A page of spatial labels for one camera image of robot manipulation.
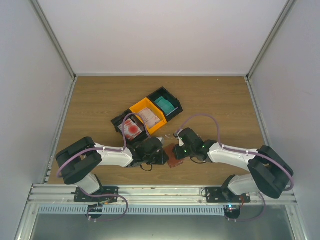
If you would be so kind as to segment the black bin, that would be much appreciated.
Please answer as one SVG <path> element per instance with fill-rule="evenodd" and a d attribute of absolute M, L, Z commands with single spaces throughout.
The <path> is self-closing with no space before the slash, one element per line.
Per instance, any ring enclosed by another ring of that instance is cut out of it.
<path fill-rule="evenodd" d="M 162 111 L 167 122 L 183 112 L 180 101 L 163 86 L 149 94 L 147 98 Z"/>
<path fill-rule="evenodd" d="M 124 118 L 131 113 L 132 112 L 127 109 L 122 114 L 111 120 L 116 132 L 120 133 L 121 135 L 124 132 L 124 136 L 128 145 L 140 143 L 148 138 L 148 133 L 144 124 L 136 115 L 133 114 L 128 116 L 123 125 Z"/>

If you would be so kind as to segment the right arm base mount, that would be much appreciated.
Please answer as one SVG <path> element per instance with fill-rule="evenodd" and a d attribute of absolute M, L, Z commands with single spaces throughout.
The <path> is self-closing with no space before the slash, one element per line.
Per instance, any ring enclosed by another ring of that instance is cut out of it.
<path fill-rule="evenodd" d="M 207 203 L 250 203 L 251 198 L 245 193 L 242 195 L 235 195 L 228 189 L 222 187 L 205 187 L 200 191 L 200 195 L 206 199 Z"/>

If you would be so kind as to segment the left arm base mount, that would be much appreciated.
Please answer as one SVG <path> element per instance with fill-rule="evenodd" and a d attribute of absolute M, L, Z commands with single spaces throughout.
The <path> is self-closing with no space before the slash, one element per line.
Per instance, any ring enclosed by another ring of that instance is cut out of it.
<path fill-rule="evenodd" d="M 103 186 L 102 189 L 97 191 L 96 193 L 91 193 L 93 196 L 99 195 L 117 195 L 119 193 L 119 187 L 117 186 Z M 83 191 L 80 190 L 79 187 L 76 188 L 74 192 L 74 202 L 76 203 L 99 203 L 99 204 L 106 204 L 106 203 L 116 203 L 118 198 L 116 196 L 104 196 L 104 197 L 92 197 L 85 194 Z"/>

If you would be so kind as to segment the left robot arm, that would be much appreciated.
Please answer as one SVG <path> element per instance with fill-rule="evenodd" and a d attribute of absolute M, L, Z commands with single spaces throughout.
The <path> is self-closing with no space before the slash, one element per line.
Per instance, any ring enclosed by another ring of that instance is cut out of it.
<path fill-rule="evenodd" d="M 95 143 L 91 137 L 84 137 L 57 153 L 55 158 L 59 167 L 56 176 L 62 178 L 66 185 L 76 185 L 85 191 L 86 197 L 92 202 L 98 202 L 103 197 L 101 182 L 92 174 L 96 167 L 154 166 L 164 165 L 169 160 L 161 137 L 149 137 L 123 147 L 104 146 Z"/>

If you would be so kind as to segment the brown leather card holder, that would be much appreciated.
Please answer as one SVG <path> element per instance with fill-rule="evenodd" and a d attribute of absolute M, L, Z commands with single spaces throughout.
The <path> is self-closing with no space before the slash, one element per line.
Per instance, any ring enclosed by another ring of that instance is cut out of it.
<path fill-rule="evenodd" d="M 167 164 L 172 169 L 183 164 L 183 159 L 177 159 L 174 154 L 175 144 L 172 143 L 164 148 L 164 152 L 168 156 Z"/>

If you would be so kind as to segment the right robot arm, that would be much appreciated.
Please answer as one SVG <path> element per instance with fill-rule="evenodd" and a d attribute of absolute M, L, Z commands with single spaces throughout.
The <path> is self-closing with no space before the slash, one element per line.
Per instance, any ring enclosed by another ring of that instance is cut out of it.
<path fill-rule="evenodd" d="M 246 175 L 231 175 L 223 183 L 221 196 L 228 203 L 234 202 L 242 194 L 252 192 L 278 199 L 294 186 L 294 171 L 269 146 L 244 149 L 215 140 L 203 141 L 191 128 L 179 130 L 175 137 L 178 144 L 173 153 L 178 160 L 197 159 L 201 164 L 225 164 L 248 172 Z"/>

